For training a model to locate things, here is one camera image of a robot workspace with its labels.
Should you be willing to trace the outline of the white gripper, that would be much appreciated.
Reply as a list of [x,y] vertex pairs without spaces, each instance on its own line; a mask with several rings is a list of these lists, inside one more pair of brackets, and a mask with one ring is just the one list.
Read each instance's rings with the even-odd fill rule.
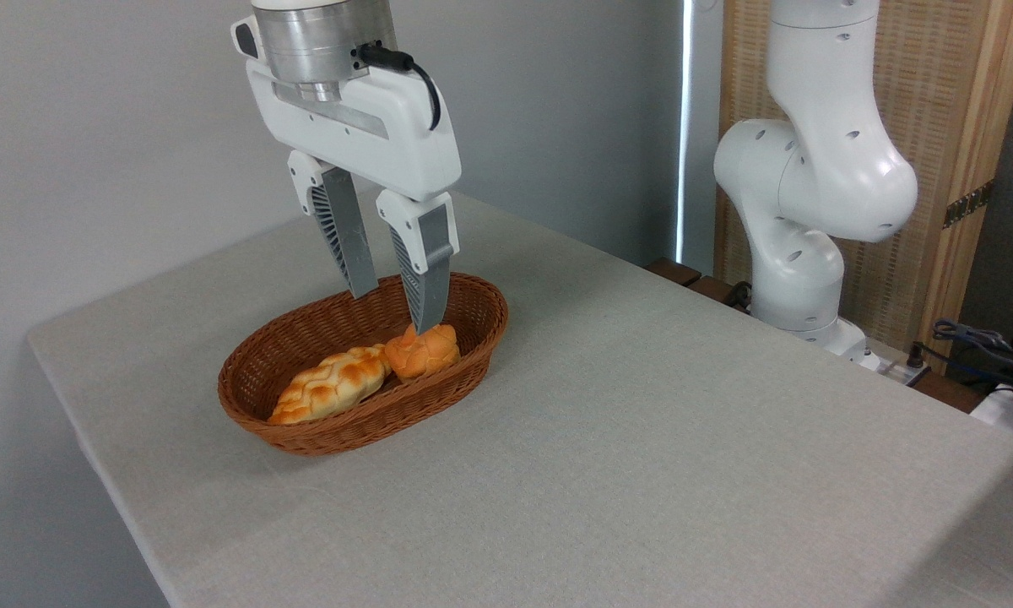
[[298,203],[317,221],[355,299],[378,280],[350,173],[390,189],[379,193],[376,210],[391,228],[411,323],[425,334],[444,317],[450,258],[459,250],[452,197],[444,192],[459,181],[461,163],[445,101],[430,128],[425,81],[378,67],[341,82],[339,100],[303,99],[293,84],[274,79],[256,17],[235,22],[231,37],[245,41],[241,52],[255,47],[259,54],[246,57],[253,96],[268,131],[295,149],[288,169]]

